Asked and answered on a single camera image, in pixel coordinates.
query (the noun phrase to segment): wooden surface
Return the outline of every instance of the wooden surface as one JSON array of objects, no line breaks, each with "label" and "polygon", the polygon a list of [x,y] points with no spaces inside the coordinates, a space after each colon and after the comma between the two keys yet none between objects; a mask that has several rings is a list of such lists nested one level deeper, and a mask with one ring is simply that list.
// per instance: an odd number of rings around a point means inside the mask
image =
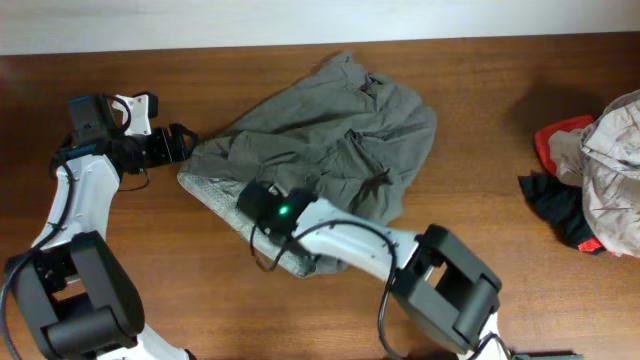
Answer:
[{"label": "wooden surface", "polygon": [[[352,49],[439,115],[433,151],[392,225],[445,225],[499,274],[500,329],[518,351],[638,359],[640,260],[562,245],[525,205],[516,177],[540,169],[535,130],[598,114],[639,87],[639,48],[640,34],[613,34],[0,58],[2,259],[44,225],[56,186],[47,163],[71,130],[67,100],[151,90],[161,104],[155,124],[206,136]],[[180,187],[177,170],[152,169],[149,188],[117,194],[109,219],[108,244],[155,330],[199,359],[382,358],[381,282],[356,269],[307,280],[262,273],[247,243]],[[403,353],[433,350],[392,305],[390,342]],[[24,358],[37,358],[13,300],[8,312]]]}]

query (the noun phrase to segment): white wall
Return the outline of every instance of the white wall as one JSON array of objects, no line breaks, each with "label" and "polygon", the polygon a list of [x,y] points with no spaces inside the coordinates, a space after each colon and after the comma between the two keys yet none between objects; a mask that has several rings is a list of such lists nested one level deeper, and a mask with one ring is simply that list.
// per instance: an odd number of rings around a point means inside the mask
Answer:
[{"label": "white wall", "polygon": [[640,0],[0,0],[0,54],[640,30]]}]

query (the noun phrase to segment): crumpled clothing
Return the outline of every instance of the crumpled clothing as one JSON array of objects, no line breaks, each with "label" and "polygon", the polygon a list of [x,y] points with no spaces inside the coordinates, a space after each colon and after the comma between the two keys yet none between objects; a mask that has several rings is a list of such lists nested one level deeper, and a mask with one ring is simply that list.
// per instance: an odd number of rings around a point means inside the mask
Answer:
[{"label": "crumpled clothing", "polygon": [[534,211],[549,222],[562,241],[592,255],[606,249],[594,236],[582,206],[582,129],[593,124],[589,115],[560,121],[539,130],[535,147],[540,162],[552,176],[520,177],[520,188]]},{"label": "crumpled clothing", "polygon": [[[246,240],[253,223],[235,204],[254,178],[284,192],[310,188],[344,211],[387,224],[402,213],[435,130],[435,112],[415,91],[344,53],[197,146],[178,180]],[[279,251],[259,231],[254,243],[272,259]],[[279,265],[300,277],[346,268],[289,252]]]},{"label": "crumpled clothing", "polygon": [[555,140],[558,179],[575,185],[582,174],[584,214],[596,237],[609,251],[640,256],[640,91],[615,100],[594,125]]}]

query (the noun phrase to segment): beige cloth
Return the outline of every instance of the beige cloth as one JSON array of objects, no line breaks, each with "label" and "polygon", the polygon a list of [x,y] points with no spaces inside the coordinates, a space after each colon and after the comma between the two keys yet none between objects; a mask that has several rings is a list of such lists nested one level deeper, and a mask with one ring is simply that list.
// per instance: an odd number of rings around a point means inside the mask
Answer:
[{"label": "beige cloth", "polygon": [[585,218],[605,248],[640,256],[640,91],[614,101],[596,124],[554,134],[549,147],[558,179],[582,185]]}]

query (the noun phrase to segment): pile of clothes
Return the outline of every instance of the pile of clothes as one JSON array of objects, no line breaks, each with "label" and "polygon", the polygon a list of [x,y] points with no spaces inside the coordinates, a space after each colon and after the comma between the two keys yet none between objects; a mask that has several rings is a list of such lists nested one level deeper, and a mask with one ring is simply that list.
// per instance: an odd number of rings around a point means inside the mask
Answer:
[{"label": "pile of clothes", "polygon": [[536,213],[580,251],[640,257],[640,90],[595,122],[580,116],[542,129],[535,146],[551,175],[519,181]]}]

